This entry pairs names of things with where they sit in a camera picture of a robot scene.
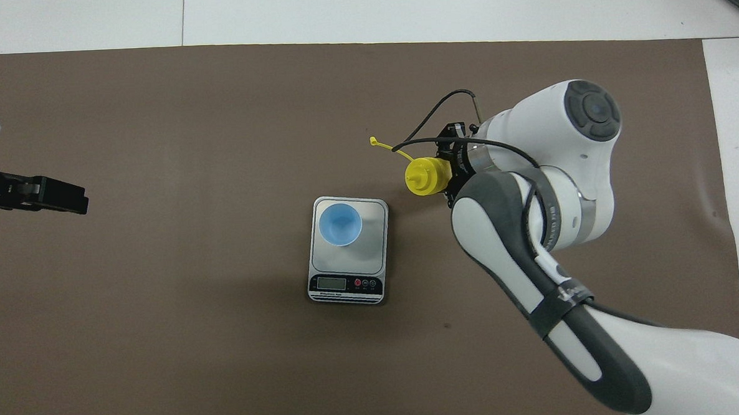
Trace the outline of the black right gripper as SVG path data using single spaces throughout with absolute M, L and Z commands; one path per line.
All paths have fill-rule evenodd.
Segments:
M 448 123 L 438 134 L 438 138 L 471 138 L 479 131 L 478 124 Z M 440 159 L 449 162 L 451 171 L 450 178 L 443 190 L 447 207 L 451 208 L 457 201 L 457 196 L 465 186 L 466 181 L 475 174 L 475 169 L 469 160 L 468 143 L 455 143 L 452 141 L 436 141 L 436 155 Z

